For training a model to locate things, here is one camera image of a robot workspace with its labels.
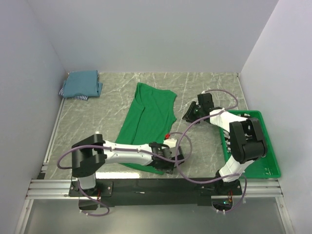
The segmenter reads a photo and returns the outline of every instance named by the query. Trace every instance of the black base bracket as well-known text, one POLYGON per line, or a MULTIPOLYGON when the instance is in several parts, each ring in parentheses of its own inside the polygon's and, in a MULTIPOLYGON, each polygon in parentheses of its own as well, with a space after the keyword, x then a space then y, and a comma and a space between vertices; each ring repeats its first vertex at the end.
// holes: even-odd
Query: black base bracket
MULTIPOLYGON (((83 190, 89 196, 109 197, 112 195, 113 182, 111 180, 97 179, 96 186, 93 189, 83 190)), ((68 196, 83 196, 78 189, 78 181, 73 181, 71 184, 68 196)))
MULTIPOLYGON (((194 178, 205 181, 213 178, 194 178)), ((83 196, 77 191, 77 182, 73 182, 69 196, 83 196)), ((97 179, 96 187, 85 192, 97 196, 101 190, 101 200, 109 207, 129 205, 173 205, 197 204, 211 206, 211 196, 228 195, 228 192, 217 192, 215 183, 194 184, 183 178, 172 179, 97 179)), ((231 187, 233 195, 241 195, 239 180, 231 187)))
MULTIPOLYGON (((215 174, 216 178, 221 177, 219 171, 220 170, 218 170, 215 174)), ((223 182, 223 180, 221 179, 214 184, 214 190, 220 194, 227 194, 230 190, 233 191, 233 189, 237 187, 241 187, 238 179, 232 182, 223 182)))

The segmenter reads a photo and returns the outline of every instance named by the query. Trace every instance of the green tray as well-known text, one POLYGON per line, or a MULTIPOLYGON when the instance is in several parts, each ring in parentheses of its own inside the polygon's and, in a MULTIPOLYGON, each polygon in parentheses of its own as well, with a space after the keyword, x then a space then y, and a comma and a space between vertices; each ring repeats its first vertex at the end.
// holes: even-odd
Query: green tray
MULTIPOLYGON (((253 164, 247 167, 245 170, 245 176, 247 178, 279 178, 281 177, 281 171, 279 169, 279 166, 275 157, 275 153, 274 153, 274 150, 273 150, 273 147, 272 147, 269 135, 268 135, 268 131, 263 121, 262 114, 259 111, 229 111, 229 112, 234 115, 249 114, 251 117, 254 117, 260 120, 263 134, 268 145, 267 155, 255 161, 253 164)), ((230 158, 231 153, 227 151, 227 146, 226 146, 222 128, 220 128, 220 137, 222 141, 224 159, 225 161, 227 161, 230 158)))

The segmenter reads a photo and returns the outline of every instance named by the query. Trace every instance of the white enclosure wall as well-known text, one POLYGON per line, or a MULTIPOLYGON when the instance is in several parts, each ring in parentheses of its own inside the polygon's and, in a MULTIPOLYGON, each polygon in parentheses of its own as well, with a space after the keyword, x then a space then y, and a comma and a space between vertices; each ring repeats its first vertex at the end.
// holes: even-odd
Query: white enclosure wall
POLYGON ((277 0, 28 0, 67 71, 240 72, 277 0))
POLYGON ((0 233, 14 231, 42 166, 65 75, 24 0, 0 1, 0 233))
POLYGON ((266 120, 296 233, 311 233, 312 2, 280 0, 242 72, 250 109, 266 120))

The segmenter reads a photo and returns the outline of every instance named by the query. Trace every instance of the gray marble table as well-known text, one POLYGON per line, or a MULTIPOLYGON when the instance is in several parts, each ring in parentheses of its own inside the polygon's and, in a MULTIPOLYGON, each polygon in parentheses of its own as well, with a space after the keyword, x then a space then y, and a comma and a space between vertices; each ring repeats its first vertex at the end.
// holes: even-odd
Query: gray marble table
MULTIPOLYGON (((60 114, 55 141, 50 150, 49 165, 45 179, 70 179, 71 170, 56 167, 57 159, 71 146, 94 134, 115 141, 133 100, 136 85, 143 82, 158 89, 170 89, 177 94, 174 114, 177 121, 171 131, 183 132, 189 123, 182 120, 190 103, 197 100, 197 94, 207 89, 226 89, 239 100, 238 109, 246 110, 247 105, 236 73, 100 73, 103 90, 99 98, 88 101, 67 99, 60 114)), ((216 106, 229 107, 234 100, 222 92, 213 92, 216 106)), ((197 124, 188 132, 193 143, 191 158, 181 168, 188 177, 214 177, 215 172, 224 165, 219 130, 206 122, 197 124)), ((184 152, 189 149, 183 140, 184 152)), ((71 165, 71 157, 64 158, 63 166, 71 165)), ((97 178, 171 178, 173 175, 156 175, 130 169, 120 164, 103 165, 97 178)))

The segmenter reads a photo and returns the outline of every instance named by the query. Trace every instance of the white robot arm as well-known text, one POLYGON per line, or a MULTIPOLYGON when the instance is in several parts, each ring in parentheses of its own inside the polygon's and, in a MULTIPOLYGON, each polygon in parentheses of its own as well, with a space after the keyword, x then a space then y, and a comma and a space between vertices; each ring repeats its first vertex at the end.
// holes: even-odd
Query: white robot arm
MULTIPOLYGON (((94 155, 92 148, 72 152, 72 175, 78 178, 81 188, 86 190, 95 187, 95 171, 103 164, 135 163, 142 166, 152 166, 159 171, 172 174, 175 167, 173 162, 165 161, 149 153, 174 160, 176 142, 176 139, 169 138, 165 139, 162 144, 152 142, 143 145, 126 145, 104 141, 101 134, 95 134, 73 145, 72 148, 82 145, 100 145, 110 150, 104 151, 95 148, 96 155, 94 155)), ((178 160, 183 158, 182 150, 179 147, 178 160)))
MULTIPOLYGON (((255 160, 264 157, 268 147, 263 135, 261 124, 256 118, 244 118, 231 114, 220 107, 215 107, 210 93, 197 95, 198 102, 193 101, 183 119, 187 122, 215 115, 206 119, 210 124, 216 125, 230 135, 231 157, 226 164, 217 172, 216 176, 227 176, 232 174, 241 175, 244 170, 255 160)), ((233 182, 239 176, 223 178, 223 182, 233 182)))

